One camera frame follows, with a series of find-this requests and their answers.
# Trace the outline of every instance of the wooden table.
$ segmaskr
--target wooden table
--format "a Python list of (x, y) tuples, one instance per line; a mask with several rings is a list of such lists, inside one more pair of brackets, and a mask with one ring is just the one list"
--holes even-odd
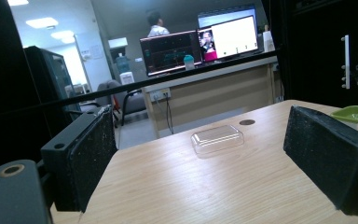
[[(358, 223), (345, 216), (282, 149), (285, 101), (129, 149), (111, 160), (85, 214), (51, 208), (55, 223)], [(255, 120), (243, 126), (240, 121)], [(231, 124), (245, 143), (200, 158), (193, 133)]]

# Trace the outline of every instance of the wooden desk panel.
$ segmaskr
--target wooden desk panel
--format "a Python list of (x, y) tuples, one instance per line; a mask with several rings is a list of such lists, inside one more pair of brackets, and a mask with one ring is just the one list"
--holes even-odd
[[(291, 105), (326, 114), (337, 108), (286, 101), (120, 150), (84, 215), (55, 223), (358, 223), (337, 211), (282, 149)], [(241, 120), (255, 124), (242, 126)], [(245, 144), (199, 158), (193, 133), (232, 124)]]
[(160, 131), (169, 127), (165, 112), (161, 111), (165, 101), (159, 105), (152, 102), (151, 91), (170, 89), (173, 127), (231, 110), (247, 112), (273, 104), (277, 95), (271, 68), (276, 62), (276, 57), (270, 57), (144, 87), (147, 115), (156, 137), (160, 138)]

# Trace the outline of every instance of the computer screen display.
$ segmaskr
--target computer screen display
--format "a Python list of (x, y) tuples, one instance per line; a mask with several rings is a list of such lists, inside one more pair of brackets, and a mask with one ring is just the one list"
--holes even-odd
[(202, 60), (206, 63), (258, 50), (253, 16), (199, 29), (198, 33)]
[(255, 5), (249, 4), (239, 7), (229, 7), (212, 11), (201, 12), (198, 15), (199, 28), (205, 28), (225, 21), (253, 16), (255, 18)]
[(140, 42), (149, 77), (184, 70), (187, 54), (193, 56), (195, 65), (202, 63), (196, 30), (142, 38)]

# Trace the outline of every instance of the electrical outlet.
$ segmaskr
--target electrical outlet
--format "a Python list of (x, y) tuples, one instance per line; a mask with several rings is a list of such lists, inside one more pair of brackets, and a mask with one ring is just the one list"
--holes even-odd
[(168, 98), (171, 97), (170, 88), (165, 88), (157, 91), (151, 91), (150, 94), (150, 100), (151, 102), (155, 102), (156, 100), (163, 100), (166, 98), (165, 94), (168, 95)]

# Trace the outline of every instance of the cable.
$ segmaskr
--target cable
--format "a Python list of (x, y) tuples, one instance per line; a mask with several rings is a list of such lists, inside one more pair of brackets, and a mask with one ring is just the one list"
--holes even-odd
[(165, 96), (165, 99), (167, 101), (167, 116), (166, 116), (167, 124), (168, 124), (168, 128), (171, 131), (171, 134), (173, 134), (172, 114), (171, 114), (171, 107), (170, 107), (170, 103), (169, 103), (170, 100), (168, 99), (168, 93), (164, 93), (164, 96)]
[(283, 101), (284, 101), (284, 86), (281, 80), (281, 95), (279, 96), (279, 102), (283, 102)]
[(158, 106), (158, 109), (159, 111), (161, 112), (161, 114), (164, 116), (164, 118), (167, 120), (167, 125), (168, 125), (168, 128), (170, 129), (170, 132), (173, 134), (173, 127), (172, 127), (172, 118), (171, 118), (171, 124), (168, 122), (168, 115), (170, 114), (171, 115), (171, 109), (169, 107), (169, 103), (168, 103), (168, 95), (166, 95), (167, 93), (164, 93), (164, 96), (165, 98), (167, 99), (167, 111), (164, 112), (164, 109), (161, 107), (161, 105), (159, 104), (159, 101), (158, 101), (158, 97), (157, 96), (154, 96), (154, 100), (157, 102), (157, 106)]

